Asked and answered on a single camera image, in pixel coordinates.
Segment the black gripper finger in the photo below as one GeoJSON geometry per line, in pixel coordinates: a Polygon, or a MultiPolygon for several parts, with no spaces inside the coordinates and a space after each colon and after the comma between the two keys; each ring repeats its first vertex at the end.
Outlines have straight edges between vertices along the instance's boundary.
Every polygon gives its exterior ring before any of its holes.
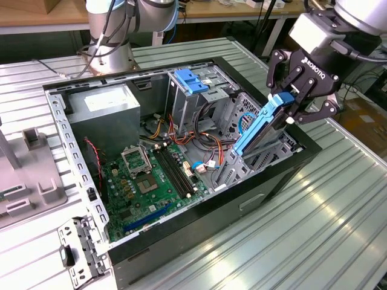
{"type": "Polygon", "coordinates": [[[294,103],[286,110],[288,118],[298,124],[306,124],[324,118],[332,117],[339,111],[339,102],[335,92],[322,92],[322,95],[312,96],[313,90],[317,87],[318,81],[315,78],[309,78],[299,90],[294,103]],[[307,112],[305,108],[312,103],[311,99],[325,97],[318,111],[307,112]]]}
{"type": "Polygon", "coordinates": [[[271,94],[290,92],[294,90],[297,97],[301,97],[301,89],[295,85],[295,81],[303,74],[303,65],[300,58],[303,51],[274,50],[268,66],[266,86],[271,94]]]}

